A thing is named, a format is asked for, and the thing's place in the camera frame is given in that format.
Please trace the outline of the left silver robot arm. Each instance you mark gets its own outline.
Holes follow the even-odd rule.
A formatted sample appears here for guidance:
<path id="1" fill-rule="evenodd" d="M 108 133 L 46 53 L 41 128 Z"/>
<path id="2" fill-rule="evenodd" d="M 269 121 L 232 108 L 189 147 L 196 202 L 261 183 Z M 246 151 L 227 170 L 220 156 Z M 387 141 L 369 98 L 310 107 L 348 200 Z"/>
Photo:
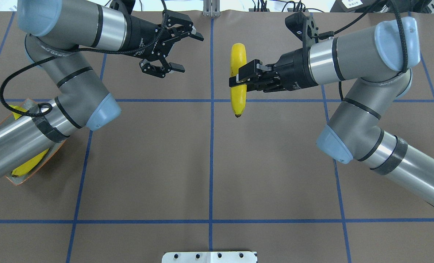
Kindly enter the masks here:
<path id="1" fill-rule="evenodd" d="M 117 118 L 121 108 L 86 61 L 82 52 L 139 58 L 143 73 L 164 78 L 185 71 L 167 62 L 173 45 L 185 37 L 203 41 L 191 18 L 168 10 L 162 1 L 159 24 L 132 15 L 134 0 L 20 0 L 17 22 L 26 33 L 25 52 L 31 64 L 8 76 L 0 86 L 0 102 L 20 118 L 0 129 L 0 178 L 41 152 L 64 142 L 76 130 L 98 130 Z M 8 82 L 40 66 L 60 95 L 28 111 L 11 107 L 4 98 Z"/>

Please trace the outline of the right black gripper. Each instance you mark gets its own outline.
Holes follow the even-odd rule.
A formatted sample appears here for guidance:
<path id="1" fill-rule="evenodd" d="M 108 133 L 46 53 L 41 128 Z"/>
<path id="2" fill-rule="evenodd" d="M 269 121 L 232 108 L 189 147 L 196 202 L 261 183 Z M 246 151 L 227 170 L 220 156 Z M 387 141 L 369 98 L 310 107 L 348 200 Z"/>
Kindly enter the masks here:
<path id="1" fill-rule="evenodd" d="M 251 85 L 252 91 L 297 91 L 318 85 L 308 65 L 309 52 L 297 49 L 283 54 L 275 64 L 263 65 L 258 59 L 241 66 L 228 80 L 229 87 Z"/>

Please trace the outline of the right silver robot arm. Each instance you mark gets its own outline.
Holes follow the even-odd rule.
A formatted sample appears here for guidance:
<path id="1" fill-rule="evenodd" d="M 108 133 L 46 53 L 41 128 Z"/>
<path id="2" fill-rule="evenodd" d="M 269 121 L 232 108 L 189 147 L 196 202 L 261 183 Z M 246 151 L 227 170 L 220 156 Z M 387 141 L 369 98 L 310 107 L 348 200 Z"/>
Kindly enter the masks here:
<path id="1" fill-rule="evenodd" d="M 340 163 L 364 163 L 434 207 L 434 159 L 378 125 L 392 102 L 408 92 L 412 67 L 420 62 L 416 20 L 385 21 L 339 37 L 332 31 L 319 33 L 313 17 L 302 12 L 287 17 L 285 25 L 302 47 L 276 63 L 247 62 L 245 46 L 232 46 L 234 115 L 242 115 L 250 91 L 296 91 L 355 79 L 317 138 L 317 147 Z"/>

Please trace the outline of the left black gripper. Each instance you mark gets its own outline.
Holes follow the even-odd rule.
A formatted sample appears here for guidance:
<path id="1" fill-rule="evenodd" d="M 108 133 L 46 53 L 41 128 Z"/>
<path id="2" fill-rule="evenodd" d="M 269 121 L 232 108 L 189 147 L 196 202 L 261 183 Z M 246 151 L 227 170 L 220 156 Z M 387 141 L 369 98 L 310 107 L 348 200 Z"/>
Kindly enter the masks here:
<path id="1" fill-rule="evenodd" d="M 163 12 L 161 24 L 153 24 L 147 20 L 130 16 L 128 20 L 128 42 L 124 42 L 124 50 L 127 56 L 140 58 L 140 68 L 143 73 L 158 78 L 163 78 L 167 73 L 184 73 L 183 65 L 167 62 L 166 57 L 174 45 L 172 33 L 176 30 L 169 30 L 166 23 L 169 19 L 169 12 Z M 190 37 L 195 40 L 204 41 L 193 24 L 185 23 L 178 27 L 180 38 Z"/>

